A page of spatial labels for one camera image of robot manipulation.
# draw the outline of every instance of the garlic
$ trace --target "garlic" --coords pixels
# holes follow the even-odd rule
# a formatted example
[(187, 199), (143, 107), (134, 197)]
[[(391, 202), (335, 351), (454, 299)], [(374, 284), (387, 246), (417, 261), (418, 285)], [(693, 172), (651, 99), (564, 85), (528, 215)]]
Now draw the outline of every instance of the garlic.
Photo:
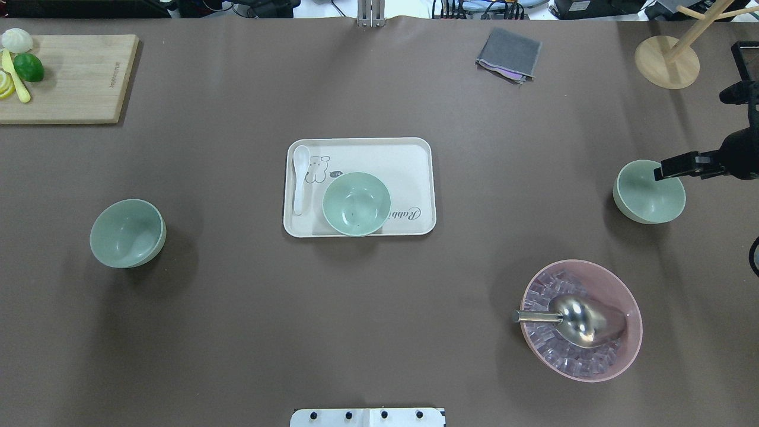
[(32, 36), (21, 28), (11, 28), (2, 34), (2, 45), (13, 53), (24, 53), (33, 46)]

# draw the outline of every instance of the gray cloth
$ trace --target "gray cloth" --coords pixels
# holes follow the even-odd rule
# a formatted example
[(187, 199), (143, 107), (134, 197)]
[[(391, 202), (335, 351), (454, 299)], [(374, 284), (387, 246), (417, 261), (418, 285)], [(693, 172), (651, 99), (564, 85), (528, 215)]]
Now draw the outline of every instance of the gray cloth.
[(522, 83), (526, 77), (535, 77), (535, 65), (542, 45), (525, 36), (494, 28), (477, 57), (477, 64)]

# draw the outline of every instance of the pink bowl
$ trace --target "pink bowl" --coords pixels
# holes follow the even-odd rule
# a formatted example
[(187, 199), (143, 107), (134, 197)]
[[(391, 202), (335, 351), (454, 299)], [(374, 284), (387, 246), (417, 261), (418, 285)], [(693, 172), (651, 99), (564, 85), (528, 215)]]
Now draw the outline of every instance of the pink bowl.
[(566, 270), (582, 282), (582, 286), (587, 290), (588, 298), (617, 308), (627, 315), (627, 328), (621, 336), (622, 341), (617, 349), (616, 363), (611, 365), (603, 374), (596, 374), (589, 378), (579, 378), (567, 375), (557, 368), (554, 368), (553, 365), (543, 358), (535, 348), (535, 345), (530, 341), (524, 324), (521, 324), (524, 339), (527, 341), (528, 346), (530, 346), (530, 350), (532, 350), (532, 352), (535, 353), (535, 356), (537, 356), (537, 358), (546, 366), (559, 374), (576, 381), (601, 382), (610, 380), (617, 375), (622, 374), (630, 367), (630, 365), (632, 365), (633, 361), (635, 361), (635, 357), (641, 350), (641, 344), (643, 343), (643, 319), (641, 318), (641, 311), (638, 309), (638, 304), (635, 302), (632, 293), (630, 293), (630, 289), (627, 289), (627, 286), (625, 286), (625, 284), (611, 271), (589, 261), (557, 261), (541, 271), (538, 271), (532, 280), (530, 280), (527, 289), (524, 291), (520, 308), (524, 310), (524, 300), (527, 298), (527, 291), (530, 289), (530, 285), (541, 273), (545, 271), (548, 274), (554, 274), (561, 270)]

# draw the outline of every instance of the white tray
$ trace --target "white tray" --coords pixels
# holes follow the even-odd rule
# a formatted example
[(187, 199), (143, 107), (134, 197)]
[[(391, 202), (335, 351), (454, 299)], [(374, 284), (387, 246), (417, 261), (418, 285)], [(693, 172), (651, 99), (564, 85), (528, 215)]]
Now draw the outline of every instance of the white tray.
[[(292, 154), (298, 145), (311, 152), (303, 194), (303, 214), (292, 212), (295, 170)], [(294, 237), (345, 237), (324, 219), (322, 198), (327, 186), (348, 172), (370, 173), (390, 191), (390, 218), (370, 236), (426, 234), (437, 223), (432, 150), (420, 138), (301, 139), (287, 152), (285, 210), (282, 224)]]

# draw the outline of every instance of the mint green bowl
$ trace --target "mint green bowl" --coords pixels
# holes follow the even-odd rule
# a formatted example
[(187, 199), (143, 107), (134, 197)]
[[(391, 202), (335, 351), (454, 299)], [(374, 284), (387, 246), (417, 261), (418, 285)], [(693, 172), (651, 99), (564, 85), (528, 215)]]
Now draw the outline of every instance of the mint green bowl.
[(113, 268), (137, 267), (152, 260), (166, 241), (166, 224), (155, 206), (140, 200), (118, 201), (105, 209), (90, 231), (90, 249)]
[(390, 216), (390, 191), (364, 172), (340, 175), (329, 184), (322, 212), (332, 228), (350, 237), (376, 232)]
[(685, 187), (680, 178), (653, 179), (661, 163), (636, 160), (619, 171), (612, 194), (619, 210), (641, 224), (668, 223), (685, 209)]

